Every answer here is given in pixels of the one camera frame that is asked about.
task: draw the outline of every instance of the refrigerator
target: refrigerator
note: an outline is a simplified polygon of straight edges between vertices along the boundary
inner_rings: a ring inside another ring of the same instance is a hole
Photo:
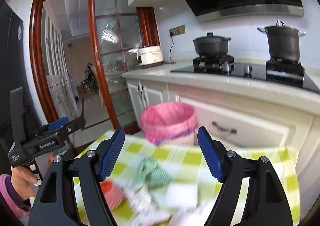
[[[0,174],[10,172],[8,151],[14,142],[9,101],[11,90],[24,89],[27,132],[40,127],[23,59],[23,21],[4,2],[0,6]]]

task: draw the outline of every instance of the green checkered tablecloth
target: green checkered tablecloth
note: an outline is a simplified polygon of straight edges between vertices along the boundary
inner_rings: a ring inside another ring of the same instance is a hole
[[[114,131],[107,131],[103,136],[93,142],[78,157],[90,149],[96,149],[103,140],[110,139]],[[300,194],[294,161],[285,147],[263,149],[238,149],[237,153],[243,158],[257,160],[260,156],[267,156],[276,170],[290,205],[293,224],[297,225],[300,218]],[[199,204],[215,199],[222,184],[212,177],[207,163],[199,147],[164,145],[156,147],[148,141],[126,135],[124,146],[109,177],[117,184],[125,187],[134,177],[140,161],[146,156],[155,157],[159,164],[172,177],[175,182],[198,184]],[[79,215],[83,223],[89,225],[81,196],[79,179],[75,178],[75,194]],[[244,178],[240,191],[239,201],[231,225],[240,222],[247,197],[249,179]],[[152,192],[156,203],[161,205],[164,201],[167,187]],[[124,200],[121,205],[112,211],[119,226],[125,226],[136,214]]]

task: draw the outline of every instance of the power cord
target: power cord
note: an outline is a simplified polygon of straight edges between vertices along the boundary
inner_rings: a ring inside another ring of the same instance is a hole
[[[171,49],[173,48],[173,46],[174,46],[174,42],[173,42],[173,38],[172,38],[172,33],[170,33],[170,37],[171,37],[171,40],[172,40],[172,46],[171,46],[171,48],[170,48],[170,52],[169,52],[169,57],[170,57],[170,61],[171,62],[169,62],[169,63],[176,63],[174,60],[172,60],[172,58],[171,58]]]

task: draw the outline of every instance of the trash can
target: trash can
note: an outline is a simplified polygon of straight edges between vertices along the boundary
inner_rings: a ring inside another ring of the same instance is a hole
[[[165,102],[146,108],[140,115],[145,138],[155,145],[194,144],[196,110],[183,102]]]

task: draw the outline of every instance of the gas stove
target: gas stove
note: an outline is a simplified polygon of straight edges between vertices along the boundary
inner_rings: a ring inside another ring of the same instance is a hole
[[[230,72],[234,70],[234,59],[230,55],[222,57],[199,56],[193,60],[193,67],[199,71]]]
[[[303,80],[304,68],[300,62],[286,62],[280,59],[270,59],[266,62],[267,75]]]
[[[312,79],[304,73],[304,68],[299,62],[279,62],[270,59],[266,62],[266,65],[258,65],[235,63],[233,57],[230,55],[222,58],[197,57],[193,60],[193,65],[171,72],[202,73],[263,80],[320,94],[320,89]]]

